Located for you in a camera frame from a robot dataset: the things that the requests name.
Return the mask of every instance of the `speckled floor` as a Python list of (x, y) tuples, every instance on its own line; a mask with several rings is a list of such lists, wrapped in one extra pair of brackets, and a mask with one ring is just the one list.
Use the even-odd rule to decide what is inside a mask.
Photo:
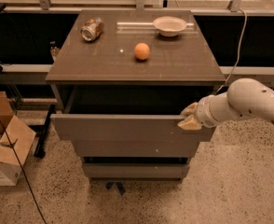
[[(123, 196), (90, 183), (52, 126), (45, 149), (40, 160), (33, 148), (25, 171), (47, 223), (274, 223), (274, 126), (261, 119), (217, 127), (183, 183), (125, 182)], [(16, 187), (0, 187), (3, 223), (42, 223), (23, 175)]]

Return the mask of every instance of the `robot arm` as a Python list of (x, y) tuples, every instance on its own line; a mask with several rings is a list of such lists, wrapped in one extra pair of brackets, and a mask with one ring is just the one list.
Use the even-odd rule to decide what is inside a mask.
[(211, 128), (226, 120), (254, 117), (274, 124), (274, 90), (254, 79), (241, 78), (227, 92), (204, 97), (188, 106), (182, 115), (187, 117), (178, 126), (184, 130)]

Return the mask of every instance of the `gray cabinet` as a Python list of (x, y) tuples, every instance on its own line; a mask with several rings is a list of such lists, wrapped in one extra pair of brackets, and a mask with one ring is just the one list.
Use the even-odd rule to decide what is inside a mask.
[[(94, 16), (105, 30), (86, 43), (79, 30)], [(163, 37), (151, 24), (160, 16), (192, 29)], [(134, 58), (138, 42), (151, 49), (144, 62)], [(182, 180), (213, 129), (181, 130), (180, 112), (225, 79), (189, 11), (85, 10), (46, 81), (62, 109), (51, 116), (57, 134), (72, 141), (87, 177)]]

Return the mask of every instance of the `white box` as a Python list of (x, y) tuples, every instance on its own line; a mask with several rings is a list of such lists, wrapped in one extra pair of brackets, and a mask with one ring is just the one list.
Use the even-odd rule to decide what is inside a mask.
[[(4, 109), (0, 109), (0, 119), (3, 119), (2, 114), (6, 114), (5, 119), (7, 119), (7, 114), (9, 113), (7, 105), (9, 106), (6, 94), (0, 92), (0, 107), (6, 107), (5, 112)], [(35, 132), (14, 116), (12, 111), (9, 124), (6, 126), (6, 131), (10, 142), (14, 144), (14, 149), (21, 165), (24, 165), (34, 141)], [(3, 132), (0, 143), (9, 145), (7, 135)], [(0, 146), (0, 186), (15, 186), (20, 175), (21, 167), (14, 150), (11, 147)]]

